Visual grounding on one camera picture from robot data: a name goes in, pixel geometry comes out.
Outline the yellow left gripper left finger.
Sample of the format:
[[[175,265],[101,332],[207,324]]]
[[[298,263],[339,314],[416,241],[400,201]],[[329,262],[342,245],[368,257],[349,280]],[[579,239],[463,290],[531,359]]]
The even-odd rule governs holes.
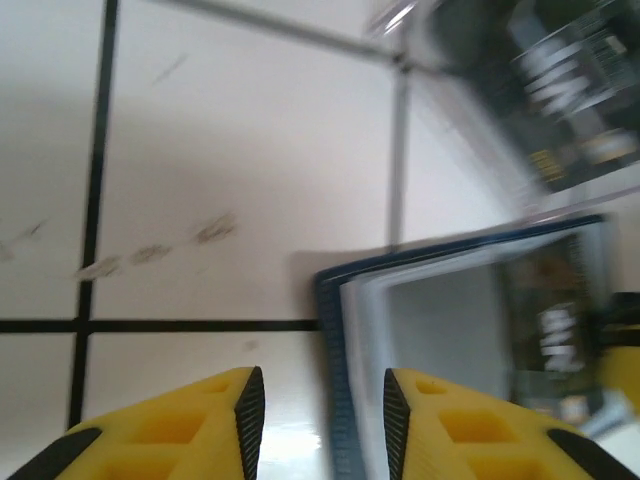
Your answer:
[[[82,422],[7,480],[257,480],[260,367],[241,367]]]

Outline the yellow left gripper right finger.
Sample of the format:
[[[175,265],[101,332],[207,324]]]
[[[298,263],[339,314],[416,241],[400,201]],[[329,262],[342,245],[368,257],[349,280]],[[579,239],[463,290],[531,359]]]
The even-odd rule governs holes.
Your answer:
[[[417,370],[384,374],[390,480],[635,480],[575,428]]]

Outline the black printed card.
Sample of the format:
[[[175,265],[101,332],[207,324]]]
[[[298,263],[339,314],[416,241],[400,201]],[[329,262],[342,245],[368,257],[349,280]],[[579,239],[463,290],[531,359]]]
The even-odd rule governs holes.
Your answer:
[[[518,0],[523,149],[553,192],[640,163],[640,0]]]

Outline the clear acrylic card box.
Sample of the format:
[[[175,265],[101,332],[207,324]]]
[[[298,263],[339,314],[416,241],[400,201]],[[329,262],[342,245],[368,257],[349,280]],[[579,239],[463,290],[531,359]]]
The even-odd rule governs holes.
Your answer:
[[[367,33],[396,40],[414,91],[459,137],[480,176],[529,222],[640,194],[640,163],[553,192],[523,149],[526,98],[506,24],[518,0],[373,0]]]

